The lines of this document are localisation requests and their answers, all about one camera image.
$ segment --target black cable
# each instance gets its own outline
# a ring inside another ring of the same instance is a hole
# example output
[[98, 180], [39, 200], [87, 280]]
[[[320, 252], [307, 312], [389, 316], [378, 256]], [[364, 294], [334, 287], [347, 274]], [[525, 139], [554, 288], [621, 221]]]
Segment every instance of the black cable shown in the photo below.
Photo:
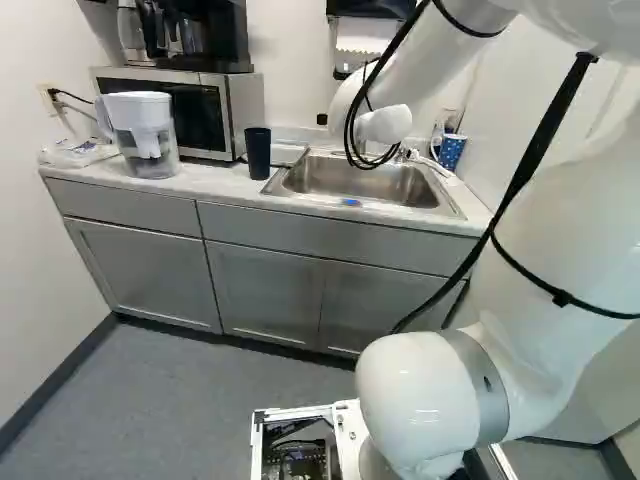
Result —
[[287, 440], [284, 442], [276, 443], [275, 445], [271, 445], [269, 448], [276, 449], [280, 448], [283, 445], [315, 445], [321, 446], [324, 443], [323, 440]]
[[458, 20], [455, 19], [455, 17], [453, 15], [451, 15], [448, 10], [446, 9], [446, 7], [442, 4], [442, 0], [433, 0], [433, 4], [436, 6], [436, 8], [440, 11], [440, 13], [442, 14], [442, 16], [447, 20], [447, 22], [449, 22], [451, 25], [453, 25], [454, 27], [456, 27], [458, 30], [460, 30], [461, 32], [466, 33], [467, 35], [469, 35], [470, 37], [476, 37], [476, 38], [493, 38], [493, 37], [497, 37], [498, 35], [500, 35], [502, 32], [504, 32], [504, 28], [502, 30], [499, 30], [497, 32], [490, 32], [490, 33], [485, 33], [485, 32], [478, 32], [477, 30], [474, 30], [472, 28], [467, 27], [466, 25], [461, 24]]
[[[540, 165], [542, 158], [547, 152], [551, 141], [558, 131], [558, 127], [560, 127], [560, 124], [562, 123], [562, 119], [566, 115], [567, 110], [569, 109], [569, 106], [571, 105], [571, 102], [573, 101], [585, 74], [587, 73], [587, 69], [592, 63], [597, 61], [598, 58], [588, 52], [580, 52], [576, 55], [576, 60], [571, 67], [571, 70], [569, 70], [569, 73], [562, 82], [562, 85], [558, 89], [558, 92], [533, 134], [533, 137], [527, 146], [527, 150], [522, 156], [522, 160], [520, 160], [518, 168], [511, 178], [511, 182], [507, 187], [507, 191], [504, 194], [495, 215], [489, 222], [487, 229], [478, 240], [478, 243], [474, 245], [471, 253], [469, 253], [469, 255], [462, 261], [453, 275], [451, 275], [445, 284], [436, 293], [434, 293], [431, 298], [396, 323], [389, 332], [391, 335], [402, 332], [416, 318], [436, 305], [458, 284], [458, 282], [464, 278], [471, 267], [473, 267], [480, 257], [487, 241], [493, 234], [498, 222], [502, 218], [502, 215], [504, 215], [507, 207], [518, 192], [522, 190], [522, 187], [529, 182]], [[450, 318], [442, 328], [447, 328], [451, 321], [452, 318]]]
[[607, 310], [606, 308], [596, 307], [595, 305], [591, 305], [584, 300], [576, 298], [570, 292], [567, 292], [562, 288], [558, 288], [544, 281], [533, 272], [527, 270], [522, 264], [518, 263], [515, 258], [509, 255], [509, 253], [504, 249], [500, 242], [498, 242], [498, 239], [496, 238], [496, 232], [491, 232], [491, 243], [511, 268], [516, 270], [520, 275], [525, 277], [536, 287], [552, 295], [553, 303], [555, 303], [560, 308], [564, 308], [567, 305], [573, 305], [574, 307], [581, 308], [582, 310], [586, 310], [587, 312], [595, 313], [602, 317], [613, 318], [616, 320], [637, 320], [640, 318], [640, 314], [638, 313], [620, 313], [614, 312], [613, 310]]
[[[364, 85], [364, 82], [367, 81], [367, 66], [370, 63], [377, 62], [378, 60], [380, 60], [380, 57], [374, 58], [373, 60], [367, 60], [366, 62], [364, 62], [364, 67], [362, 69], [362, 84], [363, 85]], [[371, 106], [371, 102], [369, 101], [369, 95], [367, 95], [366, 93], [364, 94], [364, 100], [367, 102], [367, 107], [369, 107], [369, 111], [373, 112], [373, 107]]]
[[371, 72], [371, 75], [369, 75], [363, 82], [360, 90], [358, 90], [358, 93], [353, 99], [353, 102], [351, 102], [351, 106], [349, 107], [347, 116], [345, 117], [345, 129], [343, 138], [345, 154], [347, 156], [347, 161], [351, 166], [357, 167], [361, 170], [372, 170], [388, 162], [391, 158], [393, 158], [393, 156], [400, 148], [400, 144], [396, 143], [392, 145], [386, 153], [379, 156], [378, 158], [375, 158], [373, 160], [367, 160], [363, 158], [358, 151], [358, 147], [355, 141], [355, 121], [360, 105], [369, 92], [371, 85], [373, 85], [373, 82], [375, 82], [375, 80], [378, 78], [378, 75], [380, 74], [384, 66], [389, 62], [400, 44], [406, 38], [407, 34], [411, 31], [422, 13], [426, 10], [429, 3], [430, 0], [424, 0], [422, 3], [418, 4], [413, 14], [411, 15], [411, 18], [409, 18], [404, 24], [402, 24], [398, 32], [395, 34], [395, 36], [385, 49], [384, 53], [380, 56], [380, 60], [378, 60], [378, 62], [376, 63], [373, 71]]
[[75, 98], [79, 102], [86, 103], [88, 105], [93, 105], [93, 102], [91, 102], [91, 101], [89, 101], [89, 100], [87, 100], [85, 98], [79, 97], [77, 95], [74, 95], [73, 93], [67, 92], [66, 90], [60, 90], [58, 88], [49, 88], [49, 89], [47, 89], [47, 93], [49, 95], [51, 95], [51, 97], [54, 98], [54, 99], [55, 99], [56, 95], [62, 94], [62, 95], [67, 95], [68, 97], [71, 97], [71, 98]]

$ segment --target blue polka dot mug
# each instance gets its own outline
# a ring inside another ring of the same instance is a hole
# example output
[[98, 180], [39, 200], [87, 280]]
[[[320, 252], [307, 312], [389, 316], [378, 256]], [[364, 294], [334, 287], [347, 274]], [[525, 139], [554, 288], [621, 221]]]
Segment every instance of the blue polka dot mug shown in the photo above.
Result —
[[[442, 137], [434, 137], [431, 139], [431, 156], [444, 168], [455, 172], [468, 139], [469, 137], [465, 135], [456, 135], [455, 133], [445, 133]], [[441, 141], [440, 154], [436, 154], [434, 148], [437, 140]]]

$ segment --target black cup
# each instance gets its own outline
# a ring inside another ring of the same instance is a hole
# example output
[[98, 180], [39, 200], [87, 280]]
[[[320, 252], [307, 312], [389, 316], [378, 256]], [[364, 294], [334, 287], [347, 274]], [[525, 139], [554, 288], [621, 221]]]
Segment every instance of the black cup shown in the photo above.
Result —
[[271, 166], [271, 130], [260, 127], [247, 128], [244, 131], [244, 139], [247, 142], [249, 176], [252, 180], [266, 180], [269, 178]]

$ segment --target coffee maker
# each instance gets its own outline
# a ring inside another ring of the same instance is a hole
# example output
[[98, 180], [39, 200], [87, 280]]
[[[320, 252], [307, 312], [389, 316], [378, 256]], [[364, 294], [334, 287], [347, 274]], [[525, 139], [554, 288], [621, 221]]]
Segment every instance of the coffee maker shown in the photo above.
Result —
[[118, 29], [129, 64], [214, 73], [254, 71], [246, 0], [119, 0], [118, 5]]

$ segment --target power outlet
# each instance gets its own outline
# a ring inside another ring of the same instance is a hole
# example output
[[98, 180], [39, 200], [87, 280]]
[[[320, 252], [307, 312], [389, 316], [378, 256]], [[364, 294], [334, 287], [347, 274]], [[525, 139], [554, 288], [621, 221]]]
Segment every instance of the power outlet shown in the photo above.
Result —
[[51, 95], [49, 95], [49, 92], [47, 91], [50, 88], [55, 88], [55, 87], [50, 83], [39, 83], [38, 85], [36, 85], [36, 88], [38, 89], [38, 93], [42, 98], [42, 104], [44, 105], [44, 108], [47, 111], [47, 114], [50, 117], [56, 117], [60, 112], [58, 111], [58, 108], [56, 107], [56, 104], [53, 101], [53, 97], [51, 97]]

